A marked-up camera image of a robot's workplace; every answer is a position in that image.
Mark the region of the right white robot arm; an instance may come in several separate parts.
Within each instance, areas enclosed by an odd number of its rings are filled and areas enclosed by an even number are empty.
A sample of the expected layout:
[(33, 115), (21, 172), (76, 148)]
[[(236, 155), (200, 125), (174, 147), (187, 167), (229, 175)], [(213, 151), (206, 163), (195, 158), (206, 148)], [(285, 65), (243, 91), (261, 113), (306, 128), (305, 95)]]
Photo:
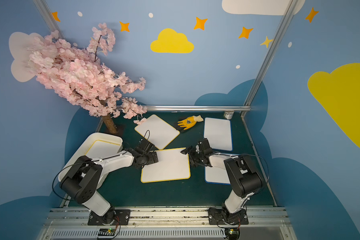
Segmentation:
[(181, 153), (189, 157), (192, 167), (219, 168), (228, 175), (232, 191), (220, 209), (208, 209), (209, 224), (247, 225), (249, 220), (246, 203), (267, 185), (267, 180), (261, 176), (253, 155), (216, 152), (206, 138), (199, 141), (195, 147), (190, 146)]

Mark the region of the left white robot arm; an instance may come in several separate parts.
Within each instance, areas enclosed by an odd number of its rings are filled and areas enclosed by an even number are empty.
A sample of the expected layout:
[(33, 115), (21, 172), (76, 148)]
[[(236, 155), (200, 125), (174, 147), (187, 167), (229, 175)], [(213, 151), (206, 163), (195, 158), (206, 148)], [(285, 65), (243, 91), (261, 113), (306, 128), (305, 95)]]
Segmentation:
[(134, 149), (128, 148), (115, 155), (93, 159), (81, 156), (62, 169), (67, 172), (59, 180), (60, 189), (90, 210), (88, 225), (120, 225), (115, 208), (97, 191), (98, 184), (103, 176), (118, 169), (130, 166), (142, 169), (146, 165), (158, 163), (158, 154), (152, 150), (153, 147), (152, 143), (143, 138)]

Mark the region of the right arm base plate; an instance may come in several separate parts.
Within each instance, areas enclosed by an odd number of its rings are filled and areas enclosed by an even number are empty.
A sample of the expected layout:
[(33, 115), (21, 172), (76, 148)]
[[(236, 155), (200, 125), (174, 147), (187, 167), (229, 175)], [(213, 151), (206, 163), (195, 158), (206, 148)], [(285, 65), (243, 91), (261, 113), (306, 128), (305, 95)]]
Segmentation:
[(249, 220), (246, 210), (230, 213), (226, 209), (209, 208), (208, 218), (210, 225), (248, 225)]

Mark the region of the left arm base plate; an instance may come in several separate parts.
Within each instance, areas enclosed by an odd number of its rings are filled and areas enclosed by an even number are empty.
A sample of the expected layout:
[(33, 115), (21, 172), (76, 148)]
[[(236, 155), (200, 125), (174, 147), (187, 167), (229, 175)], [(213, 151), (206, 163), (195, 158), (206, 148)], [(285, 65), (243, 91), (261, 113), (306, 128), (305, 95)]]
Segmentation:
[(103, 216), (91, 212), (89, 215), (88, 226), (126, 226), (130, 219), (130, 210), (118, 210), (110, 208)]

